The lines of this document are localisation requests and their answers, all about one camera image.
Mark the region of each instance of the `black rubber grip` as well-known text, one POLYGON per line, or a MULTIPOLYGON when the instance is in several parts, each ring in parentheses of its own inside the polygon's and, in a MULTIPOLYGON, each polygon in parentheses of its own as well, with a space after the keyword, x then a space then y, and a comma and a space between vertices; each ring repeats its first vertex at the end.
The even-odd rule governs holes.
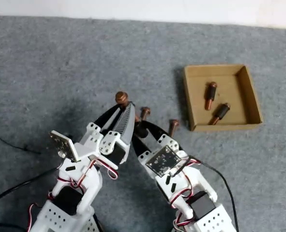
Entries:
POLYGON ((214 100, 216 93, 216 86, 209 86, 206 94, 206 100, 214 100))
POLYGON ((218 117, 219 120, 221 120, 229 110, 230 107, 227 104, 222 104, 219 110, 215 113, 215 117, 218 117))

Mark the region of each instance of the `black cable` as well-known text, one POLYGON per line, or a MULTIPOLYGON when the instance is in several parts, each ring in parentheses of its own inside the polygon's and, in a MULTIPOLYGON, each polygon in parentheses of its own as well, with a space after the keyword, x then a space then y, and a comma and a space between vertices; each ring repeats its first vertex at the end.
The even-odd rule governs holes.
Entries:
POLYGON ((31 153, 34 153, 34 154, 38 154, 38 155, 41 154, 39 151, 33 151, 33 150, 28 149, 27 146, 19 147, 19 146, 12 145, 12 144, 10 144, 9 142, 7 142, 7 141, 5 141, 4 139, 2 139, 1 137, 0 137, 0 140, 1 140, 3 143, 5 143, 5 144, 7 144, 7 145, 9 145, 9 146, 11 146, 11 147, 13 147, 13 148, 17 148, 17 149, 20 149, 20 150, 23 150, 23 151, 27 151, 27 152, 31 152, 31 153))
MULTIPOLYGON (((48 175, 48 174, 53 173, 53 172, 56 171, 58 168, 59 168, 59 166, 56 167, 56 168, 52 168, 52 169, 50 169, 50 170, 48 170, 48 171, 46 171, 46 172, 43 172, 42 174, 39 174, 39 175, 36 176, 36 177, 33 177, 33 178, 31 178, 31 179, 29 179, 29 180, 27 180, 27 181, 25 181, 25 182, 23 182, 23 183, 21 183, 21 184, 18 184, 18 185, 16 185, 16 186, 14 186, 14 187, 12 187, 12 188, 6 190, 5 192, 3 192, 3 193, 0 194, 0 199, 3 198, 3 197, 5 197, 7 194, 9 194, 9 193, 11 193, 11 192, 13 192, 13 191, 19 189, 20 187, 23 187, 23 186, 25 186, 25 185, 28 185, 28 184, 32 183, 33 181, 36 181, 37 179, 40 179, 41 177, 44 177, 44 176, 46 176, 46 175, 48 175)), ((13 229, 21 230, 21 231, 23 231, 23 232, 26 232, 26 231, 27 231, 27 230, 26 230, 25 228, 23 228, 23 227, 20 227, 20 226, 17 226, 17 225, 13 225, 13 224, 8 224, 8 223, 1 223, 1 222, 0 222, 0 227, 13 228, 13 229)))
POLYGON ((191 158, 193 158, 193 159, 199 161, 199 162, 200 162, 202 165, 204 165, 205 167, 207 167, 207 168, 213 170, 213 171, 216 172, 218 175, 220 175, 221 178, 223 179, 223 181, 224 181, 224 183, 225 183, 225 185, 226 185, 226 188, 228 189, 228 192, 229 192, 230 197, 231 197, 232 208, 233 208, 233 215, 234 215, 234 222, 235 222, 235 229, 236 229, 236 232, 239 232, 240 230, 239 230, 239 224, 238 224, 238 216, 237 216, 236 209, 235 209, 235 203, 234 203, 233 194, 232 194, 232 192, 231 192, 231 189, 230 189, 229 184, 227 183, 225 177, 221 174, 220 171, 218 171, 218 170, 215 169, 214 167, 210 166, 209 164, 204 163, 204 162, 200 161, 199 159, 197 159, 197 158, 195 158, 195 157, 193 157, 193 156, 189 156, 189 157, 191 157, 191 158))

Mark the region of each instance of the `screw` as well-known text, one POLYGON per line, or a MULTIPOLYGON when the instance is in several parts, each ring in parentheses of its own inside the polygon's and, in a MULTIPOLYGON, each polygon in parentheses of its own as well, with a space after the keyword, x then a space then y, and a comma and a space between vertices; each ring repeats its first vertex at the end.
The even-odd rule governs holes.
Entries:
POLYGON ((226 113, 230 110, 230 105, 228 103, 222 104, 219 110, 215 113, 212 118, 210 125, 215 125, 219 120, 221 120, 226 113))
POLYGON ((126 107, 129 104, 128 94, 126 92, 119 91, 116 93, 115 100, 117 104, 122 107, 126 107))
POLYGON ((211 103, 215 99, 216 89, 217 89, 216 82, 211 82, 209 84, 209 87, 208 87, 207 92, 206 92, 206 103, 205 103, 205 109, 206 110, 210 110, 211 109, 211 103))
POLYGON ((139 122, 139 116, 135 114, 135 122, 139 122))
POLYGON ((180 125, 180 121, 177 119, 173 119, 170 121, 170 128, 169 128, 168 134, 171 138, 173 138, 174 132, 179 125, 180 125))
POLYGON ((145 121, 146 118, 147 118, 147 115, 150 115, 150 114, 151 114, 151 109, 148 108, 148 107, 143 107, 142 108, 142 113, 141 113, 142 121, 145 121))

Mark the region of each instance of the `circuit board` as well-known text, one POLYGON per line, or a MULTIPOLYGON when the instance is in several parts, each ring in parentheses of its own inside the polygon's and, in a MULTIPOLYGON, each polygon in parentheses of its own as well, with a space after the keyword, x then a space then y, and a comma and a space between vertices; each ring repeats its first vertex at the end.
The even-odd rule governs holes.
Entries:
POLYGON ((75 159, 75 155, 74 155, 74 146, 72 145, 73 143, 71 143, 71 139, 56 132, 56 131, 52 131, 49 133, 50 138, 52 139, 52 141, 54 142, 57 151, 61 152, 64 154, 64 156, 68 159, 70 159, 73 162, 77 162, 77 160, 75 159))
POLYGON ((176 153, 169 146, 165 146, 146 162, 146 166, 162 177, 167 170, 174 168, 180 161, 176 153))

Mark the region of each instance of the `red and white wire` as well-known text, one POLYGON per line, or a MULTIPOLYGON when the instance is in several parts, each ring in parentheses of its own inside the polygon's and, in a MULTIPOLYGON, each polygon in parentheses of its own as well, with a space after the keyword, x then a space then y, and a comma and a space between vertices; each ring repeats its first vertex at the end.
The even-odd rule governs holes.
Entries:
POLYGON ((187 196, 187 198, 189 198, 189 197, 193 196, 193 187, 192 187, 190 178, 185 174, 184 171, 182 171, 182 173, 184 174, 184 176, 186 177, 186 179, 187 179, 187 181, 188 181, 188 183, 189 183, 189 185, 190 185, 190 189, 191 189, 191 190, 190 190, 190 194, 187 196))
POLYGON ((173 227, 176 231, 179 231, 179 232, 186 232, 185 230, 182 230, 180 228, 178 228, 177 224, 176 224, 176 219, 173 220, 173 227))
POLYGON ((31 210, 33 206, 39 207, 37 203, 32 203, 29 208, 28 208, 28 227, 27 227, 27 232, 30 232, 31 227, 32 227, 32 213, 31 210))
POLYGON ((195 163, 195 164, 199 164, 199 165, 201 164, 200 161, 197 161, 197 160, 195 160, 195 159, 190 159, 186 166, 191 166, 191 165, 193 165, 194 163, 195 163))
POLYGON ((70 183, 71 187, 73 187, 75 189, 80 188, 81 193, 82 194, 85 193, 83 186, 82 185, 78 185, 72 178, 70 180, 65 180, 65 179, 62 179, 62 178, 58 177, 57 180, 62 181, 62 182, 66 182, 66 183, 70 183))
POLYGON ((174 197, 171 198, 171 200, 169 201, 170 202, 170 205, 173 209, 175 209, 175 206, 173 206, 173 203, 174 201, 179 197, 179 196, 182 196, 183 193, 187 192, 187 191, 191 191, 191 189, 189 188, 184 188, 183 190, 179 191, 177 194, 175 194, 174 197))
POLYGON ((117 180, 117 178, 118 178, 118 172, 115 170, 115 169, 113 169, 112 167, 110 167, 107 163, 105 163, 104 161, 102 161, 102 160, 100 160, 100 159, 98 159, 98 160, 96 160, 97 162, 99 162, 101 165, 103 165, 104 167, 106 167, 107 168, 107 174, 108 174, 108 176, 111 178, 111 179, 113 179, 113 180, 117 180))

